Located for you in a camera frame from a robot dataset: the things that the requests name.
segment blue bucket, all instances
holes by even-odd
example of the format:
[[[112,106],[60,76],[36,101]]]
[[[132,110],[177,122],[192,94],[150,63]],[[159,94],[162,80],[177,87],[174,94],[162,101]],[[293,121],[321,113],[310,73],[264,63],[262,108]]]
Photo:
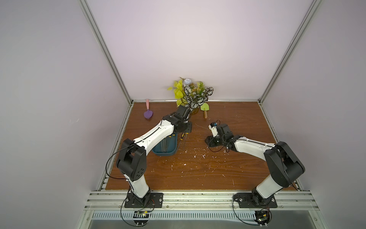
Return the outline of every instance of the blue bucket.
[[[177,151],[178,135],[172,133],[161,140],[151,151],[158,156],[172,156]]]

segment black mounting plate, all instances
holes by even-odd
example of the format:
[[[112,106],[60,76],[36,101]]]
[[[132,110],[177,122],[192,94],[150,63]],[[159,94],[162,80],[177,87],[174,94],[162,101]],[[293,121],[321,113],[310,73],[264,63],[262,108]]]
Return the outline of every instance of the black mounting plate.
[[[184,131],[185,133],[192,132],[192,122],[187,122],[187,129]]]
[[[251,192],[239,192],[239,193],[236,193],[235,195],[237,195],[237,197],[238,197],[239,208],[266,208],[267,207],[267,205],[256,206],[253,204],[252,201],[246,201],[246,200],[252,199]],[[269,204],[268,204],[269,208],[277,208],[277,203],[276,203],[275,197],[273,197],[273,200],[274,201],[269,202]]]
[[[150,194],[150,199],[154,201],[150,201],[145,208],[162,208],[163,206],[163,193],[162,192],[152,192]],[[127,199],[124,202],[125,208],[143,208],[137,201],[135,200],[135,195],[133,193],[127,194]]]

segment green leaf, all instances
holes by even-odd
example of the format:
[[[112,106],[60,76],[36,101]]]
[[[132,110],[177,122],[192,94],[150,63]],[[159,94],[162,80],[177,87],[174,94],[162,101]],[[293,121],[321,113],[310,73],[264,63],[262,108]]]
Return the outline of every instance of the green leaf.
[[[175,93],[175,98],[176,98],[176,99],[181,99],[181,98],[183,98],[183,93],[182,93],[180,90],[178,90],[178,91],[177,91],[177,93]]]
[[[179,81],[179,83],[176,85],[177,89],[180,91],[183,91],[182,83]]]

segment white flower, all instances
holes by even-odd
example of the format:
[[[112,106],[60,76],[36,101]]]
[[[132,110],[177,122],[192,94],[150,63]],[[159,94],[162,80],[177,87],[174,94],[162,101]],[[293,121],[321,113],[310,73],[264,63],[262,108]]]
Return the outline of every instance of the white flower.
[[[191,79],[188,79],[188,78],[187,78],[187,79],[185,79],[185,80],[184,80],[184,85],[187,85],[187,86],[188,86],[188,85],[190,85],[191,83],[192,83]]]

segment metal vent grille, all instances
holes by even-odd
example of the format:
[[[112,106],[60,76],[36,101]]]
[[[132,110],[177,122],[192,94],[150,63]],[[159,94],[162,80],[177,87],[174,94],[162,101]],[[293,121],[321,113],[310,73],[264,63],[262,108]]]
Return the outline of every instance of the metal vent grille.
[[[254,211],[237,210],[236,215],[241,220],[254,220]],[[132,220],[141,218],[140,215],[134,214],[134,211],[122,211],[123,219]],[[119,211],[94,211],[92,219],[121,219]],[[149,220],[235,220],[238,221],[233,211],[156,211],[149,215]]]

